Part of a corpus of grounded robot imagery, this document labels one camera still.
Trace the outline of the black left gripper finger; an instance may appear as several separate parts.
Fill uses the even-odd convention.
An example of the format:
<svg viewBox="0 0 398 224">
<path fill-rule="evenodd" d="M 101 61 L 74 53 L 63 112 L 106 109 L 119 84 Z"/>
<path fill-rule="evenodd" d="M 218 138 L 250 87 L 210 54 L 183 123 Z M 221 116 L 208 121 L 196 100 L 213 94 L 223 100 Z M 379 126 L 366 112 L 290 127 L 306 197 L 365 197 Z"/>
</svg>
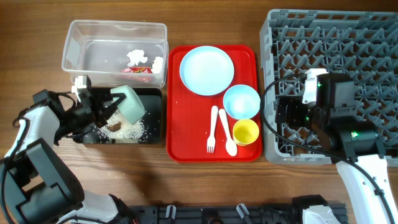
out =
<svg viewBox="0 0 398 224">
<path fill-rule="evenodd" d="M 109 106 L 99 113 L 99 124 L 107 124 L 107 120 L 115 113 L 118 109 L 117 106 Z"/>
<path fill-rule="evenodd" d="M 126 99 L 125 93 L 109 93 L 105 94 L 103 97 L 103 103 L 106 108 L 117 107 Z"/>
</svg>

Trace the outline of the green bowl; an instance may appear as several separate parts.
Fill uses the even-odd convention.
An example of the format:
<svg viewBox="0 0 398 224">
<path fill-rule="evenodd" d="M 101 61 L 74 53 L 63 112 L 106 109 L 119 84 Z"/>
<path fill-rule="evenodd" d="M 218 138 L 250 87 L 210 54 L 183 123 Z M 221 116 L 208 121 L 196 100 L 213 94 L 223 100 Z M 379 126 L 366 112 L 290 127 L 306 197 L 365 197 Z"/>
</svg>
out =
<svg viewBox="0 0 398 224">
<path fill-rule="evenodd" d="M 128 85 L 119 86 L 110 89 L 112 95 L 124 93 L 125 99 L 118 104 L 118 110 L 124 118 L 130 123 L 137 123 L 146 113 L 144 105 L 139 99 L 137 93 Z"/>
</svg>

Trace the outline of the brown food scrap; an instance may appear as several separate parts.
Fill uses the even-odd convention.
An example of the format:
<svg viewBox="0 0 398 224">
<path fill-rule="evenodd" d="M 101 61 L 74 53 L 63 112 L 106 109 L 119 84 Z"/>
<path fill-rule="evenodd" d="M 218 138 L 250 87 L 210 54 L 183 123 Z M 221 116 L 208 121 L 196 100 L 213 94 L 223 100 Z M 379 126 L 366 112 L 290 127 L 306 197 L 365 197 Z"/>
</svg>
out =
<svg viewBox="0 0 398 224">
<path fill-rule="evenodd" d="M 119 131 L 121 129 L 121 122 L 111 124 L 111 125 L 107 126 L 106 128 L 107 128 L 107 130 L 109 130 L 111 132 Z"/>
</svg>

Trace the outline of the white rice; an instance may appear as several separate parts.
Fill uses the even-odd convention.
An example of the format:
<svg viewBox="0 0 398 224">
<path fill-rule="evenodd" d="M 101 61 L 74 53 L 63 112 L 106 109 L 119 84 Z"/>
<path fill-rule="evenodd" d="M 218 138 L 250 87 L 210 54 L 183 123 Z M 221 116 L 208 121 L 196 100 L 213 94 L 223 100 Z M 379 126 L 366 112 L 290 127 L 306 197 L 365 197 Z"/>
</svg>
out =
<svg viewBox="0 0 398 224">
<path fill-rule="evenodd" d="M 121 129 L 116 132 L 107 130 L 107 126 L 121 122 Z M 124 116 L 117 110 L 107 124 L 97 131 L 102 139 L 107 139 L 110 143 L 138 143 L 141 137 L 146 133 L 142 118 L 135 124 L 130 124 Z"/>
</svg>

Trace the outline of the red snack wrapper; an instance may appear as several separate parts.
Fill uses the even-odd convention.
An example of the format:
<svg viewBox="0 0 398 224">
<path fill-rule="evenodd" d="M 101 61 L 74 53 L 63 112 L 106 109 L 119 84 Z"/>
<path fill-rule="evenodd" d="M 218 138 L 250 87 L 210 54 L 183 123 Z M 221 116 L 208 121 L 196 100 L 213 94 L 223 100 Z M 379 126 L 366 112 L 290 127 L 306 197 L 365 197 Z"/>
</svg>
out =
<svg viewBox="0 0 398 224">
<path fill-rule="evenodd" d="M 150 67 L 128 67 L 121 71 L 122 73 L 152 73 Z"/>
</svg>

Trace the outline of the light blue bowl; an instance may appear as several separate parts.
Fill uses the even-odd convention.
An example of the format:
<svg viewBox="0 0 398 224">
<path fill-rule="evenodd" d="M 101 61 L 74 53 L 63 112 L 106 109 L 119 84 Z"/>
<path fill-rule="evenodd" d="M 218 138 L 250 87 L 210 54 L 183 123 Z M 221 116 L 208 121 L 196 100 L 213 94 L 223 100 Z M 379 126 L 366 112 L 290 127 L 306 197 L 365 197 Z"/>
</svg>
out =
<svg viewBox="0 0 398 224">
<path fill-rule="evenodd" d="M 251 119 L 260 110 L 260 96 L 248 85 L 234 85 L 223 96 L 223 107 L 233 119 Z"/>
</svg>

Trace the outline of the white tissue ball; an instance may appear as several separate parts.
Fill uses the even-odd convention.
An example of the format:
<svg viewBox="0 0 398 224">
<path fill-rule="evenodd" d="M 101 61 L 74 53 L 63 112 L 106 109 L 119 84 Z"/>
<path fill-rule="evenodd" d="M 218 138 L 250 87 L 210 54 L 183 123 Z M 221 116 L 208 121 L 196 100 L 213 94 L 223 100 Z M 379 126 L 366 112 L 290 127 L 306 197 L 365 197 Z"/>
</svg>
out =
<svg viewBox="0 0 398 224">
<path fill-rule="evenodd" d="M 139 65 L 140 63 L 146 63 L 147 57 L 145 56 L 145 52 L 143 50 L 133 50 L 127 54 L 130 62 L 128 63 L 128 67 L 134 67 Z"/>
</svg>

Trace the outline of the yellow cup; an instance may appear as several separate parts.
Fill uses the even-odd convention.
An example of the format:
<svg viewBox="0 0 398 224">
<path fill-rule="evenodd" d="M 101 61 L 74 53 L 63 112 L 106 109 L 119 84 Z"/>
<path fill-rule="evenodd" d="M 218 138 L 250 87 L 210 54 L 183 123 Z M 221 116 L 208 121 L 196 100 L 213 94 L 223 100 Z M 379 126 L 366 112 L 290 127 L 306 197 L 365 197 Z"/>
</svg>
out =
<svg viewBox="0 0 398 224">
<path fill-rule="evenodd" d="M 259 126 L 251 119 L 241 119 L 233 126 L 233 140 L 239 146 L 254 143 L 259 137 Z"/>
</svg>

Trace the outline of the white tissue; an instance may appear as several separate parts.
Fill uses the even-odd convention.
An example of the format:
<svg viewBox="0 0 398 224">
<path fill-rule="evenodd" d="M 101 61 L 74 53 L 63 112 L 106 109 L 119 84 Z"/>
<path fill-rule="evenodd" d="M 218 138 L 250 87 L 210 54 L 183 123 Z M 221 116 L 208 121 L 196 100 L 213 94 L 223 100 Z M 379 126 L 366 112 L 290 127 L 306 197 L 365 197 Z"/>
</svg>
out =
<svg viewBox="0 0 398 224">
<path fill-rule="evenodd" d="M 156 57 L 154 63 L 152 64 L 151 72 L 160 73 L 163 68 L 164 59 L 162 57 Z"/>
</svg>

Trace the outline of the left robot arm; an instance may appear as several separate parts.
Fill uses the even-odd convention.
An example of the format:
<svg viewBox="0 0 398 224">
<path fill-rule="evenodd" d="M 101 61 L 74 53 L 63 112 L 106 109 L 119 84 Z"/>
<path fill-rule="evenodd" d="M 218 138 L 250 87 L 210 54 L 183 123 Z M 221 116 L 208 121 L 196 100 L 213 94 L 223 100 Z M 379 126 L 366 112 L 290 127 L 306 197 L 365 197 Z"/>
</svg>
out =
<svg viewBox="0 0 398 224">
<path fill-rule="evenodd" d="M 12 148 L 1 159 L 1 209 L 8 223 L 139 223 L 120 198 L 83 190 L 53 150 L 91 124 L 104 126 L 121 106 L 139 102 L 129 86 L 98 96 L 77 92 L 78 101 L 65 110 L 60 97 L 69 92 L 43 90 L 34 104 L 14 120 L 19 128 Z"/>
</svg>

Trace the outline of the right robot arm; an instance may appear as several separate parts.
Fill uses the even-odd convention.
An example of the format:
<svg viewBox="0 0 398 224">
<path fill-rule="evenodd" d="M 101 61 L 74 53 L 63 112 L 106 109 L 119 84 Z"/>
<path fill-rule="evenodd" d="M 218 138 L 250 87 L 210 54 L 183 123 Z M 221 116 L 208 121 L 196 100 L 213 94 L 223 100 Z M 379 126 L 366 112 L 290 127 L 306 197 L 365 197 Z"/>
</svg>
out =
<svg viewBox="0 0 398 224">
<path fill-rule="evenodd" d="M 321 150 L 279 134 L 265 114 L 262 123 L 295 147 L 323 154 L 336 164 L 359 223 L 397 223 L 397 208 L 387 176 L 386 150 L 374 123 L 358 121 L 354 81 L 344 73 L 322 73 L 305 80 L 302 98 L 278 100 L 276 120 L 314 131 Z"/>
</svg>

